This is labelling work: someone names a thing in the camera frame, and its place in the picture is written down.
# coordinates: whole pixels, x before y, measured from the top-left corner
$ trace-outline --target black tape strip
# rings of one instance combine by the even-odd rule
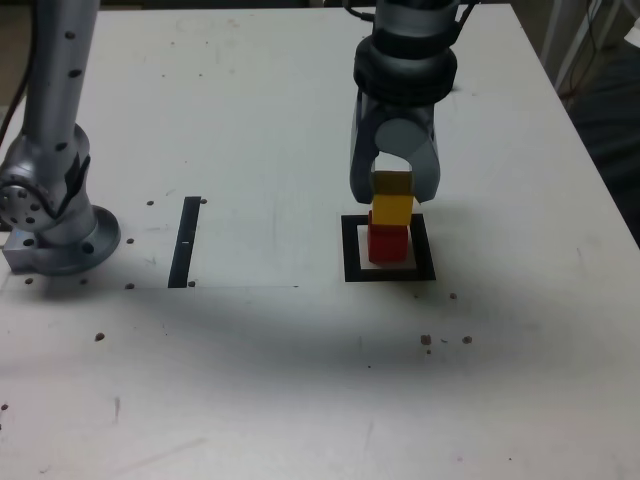
[[[176,248],[173,251],[173,262],[169,273],[169,288],[186,288],[189,280],[191,253],[196,239],[200,197],[185,197],[180,217],[180,228]]]
[[[343,215],[341,220],[345,282],[425,282],[436,279],[422,215],[411,216],[411,241],[416,262],[413,270],[363,270],[360,265],[358,226],[368,225],[369,218],[367,215]]]

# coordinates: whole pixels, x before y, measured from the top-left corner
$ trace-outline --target white tabletop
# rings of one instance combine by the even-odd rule
[[[640,476],[640,254],[510,7],[473,12],[436,108],[437,281],[344,282],[370,28],[100,14],[78,123],[123,242],[31,285],[0,263],[0,478]],[[189,195],[197,286],[169,290]]]

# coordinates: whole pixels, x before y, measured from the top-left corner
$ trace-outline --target yellow block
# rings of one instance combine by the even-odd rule
[[[373,193],[380,195],[412,195],[413,174],[411,172],[374,172]]]
[[[409,225],[413,195],[374,195],[372,207],[374,225]]]

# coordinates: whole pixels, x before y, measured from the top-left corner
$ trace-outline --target stacked blocks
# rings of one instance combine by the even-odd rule
[[[375,172],[367,240],[371,263],[403,262],[409,250],[413,209],[411,172]]]

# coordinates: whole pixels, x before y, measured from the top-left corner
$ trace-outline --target cable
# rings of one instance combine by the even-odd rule
[[[465,11],[462,12],[462,16],[460,17],[460,21],[458,22],[458,26],[460,27],[460,30],[462,30],[462,27],[464,27],[464,24],[469,18],[469,15],[471,15],[471,11],[473,10],[473,7],[475,7],[479,3],[480,3],[480,0],[471,0],[469,2],[469,5],[467,5],[467,8],[465,9]]]
[[[373,20],[376,18],[376,15],[374,13],[364,13],[354,10],[353,8],[351,8],[351,2],[349,0],[343,0],[342,6],[347,12],[349,12],[354,17],[358,17],[363,22],[373,22]]]
[[[560,98],[562,100],[569,100],[569,99],[571,99],[571,98],[573,98],[573,97],[575,97],[577,95],[577,93],[580,91],[580,86],[582,85],[582,82],[587,77],[587,74],[589,73],[589,70],[591,70],[591,67],[593,66],[593,62],[596,59],[597,47],[596,47],[596,39],[595,39],[595,37],[593,35],[594,17],[593,17],[593,13],[589,12],[589,8],[591,7],[592,1],[593,0],[586,0],[585,1],[586,12],[587,12],[587,25],[589,27],[589,38],[591,40],[591,46],[593,47],[592,50],[591,50],[591,57],[589,58],[589,61],[587,62],[586,68],[582,72],[582,76],[580,77],[580,79],[578,80],[578,83],[576,83],[576,85],[574,87],[573,86],[573,76],[574,76],[575,71],[576,71],[576,66],[578,65],[578,60],[576,59],[576,61],[573,64],[573,67],[571,67],[571,74],[569,74],[569,91],[566,94],[561,95]]]
[[[36,43],[38,40],[38,22],[36,17],[36,6],[35,0],[31,4],[31,39],[29,44],[29,56],[27,58],[27,66],[25,67],[24,74],[22,79],[20,80],[20,84],[18,85],[18,90],[16,91],[14,97],[11,99],[11,103],[9,104],[9,108],[7,109],[7,114],[2,121],[2,126],[0,126],[0,146],[2,146],[2,142],[4,141],[4,137],[7,134],[7,129],[9,128],[9,123],[11,122],[11,117],[13,117],[16,108],[20,104],[20,100],[22,100],[22,95],[27,89],[27,83],[29,82],[29,76],[31,75],[31,69],[33,67],[33,60],[36,56]]]

